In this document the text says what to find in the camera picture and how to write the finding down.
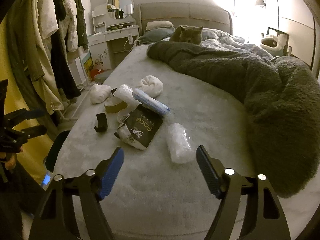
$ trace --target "fluffy gray blanket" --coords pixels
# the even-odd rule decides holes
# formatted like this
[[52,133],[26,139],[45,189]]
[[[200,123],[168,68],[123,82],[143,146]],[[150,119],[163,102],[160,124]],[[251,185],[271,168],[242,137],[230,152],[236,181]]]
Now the fluffy gray blanket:
[[298,193],[316,174],[320,88],[303,61],[292,57],[269,60],[252,53],[169,41],[151,45],[148,56],[244,104],[256,172],[269,178],[279,196]]

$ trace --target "finger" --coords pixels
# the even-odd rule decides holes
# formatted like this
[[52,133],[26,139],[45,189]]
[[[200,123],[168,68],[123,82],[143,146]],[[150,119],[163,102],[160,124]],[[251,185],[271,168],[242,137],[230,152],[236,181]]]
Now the finger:
[[5,166],[5,168],[6,168],[7,170],[12,170],[12,169],[15,168],[16,163],[17,163],[17,154],[16,154],[16,153],[13,153],[13,154],[11,155],[10,160],[8,160],[8,161],[4,164],[4,166]]

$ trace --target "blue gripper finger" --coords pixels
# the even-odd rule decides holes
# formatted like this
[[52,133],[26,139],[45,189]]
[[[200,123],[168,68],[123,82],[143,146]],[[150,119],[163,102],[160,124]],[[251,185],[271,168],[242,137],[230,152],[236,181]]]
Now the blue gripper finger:
[[98,189],[98,196],[101,200],[110,194],[113,184],[115,183],[118,173],[123,164],[123,161],[124,152],[120,148],[112,158],[111,163],[108,165],[107,170],[102,176],[101,186]]

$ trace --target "cable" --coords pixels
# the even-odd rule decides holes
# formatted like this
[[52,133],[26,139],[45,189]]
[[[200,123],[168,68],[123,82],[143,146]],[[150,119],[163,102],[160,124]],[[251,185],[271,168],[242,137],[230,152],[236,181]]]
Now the cable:
[[124,44],[123,48],[124,48],[124,50],[125,50],[125,51],[130,52],[130,51],[131,51],[131,49],[130,49],[130,50],[127,50],[127,49],[125,48],[125,46],[126,46],[126,44],[127,44],[127,42],[128,42],[128,41],[129,41],[129,39],[127,39],[127,40],[126,40],[126,42],[125,42],[125,44]]

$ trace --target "bed headboard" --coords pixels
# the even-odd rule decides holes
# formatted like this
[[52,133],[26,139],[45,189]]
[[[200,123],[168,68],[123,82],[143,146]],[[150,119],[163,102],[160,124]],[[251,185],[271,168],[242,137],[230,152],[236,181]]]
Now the bed headboard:
[[138,5],[140,29],[145,31],[147,22],[170,21],[179,25],[203,26],[233,34],[230,14],[218,7],[182,2],[155,2]]

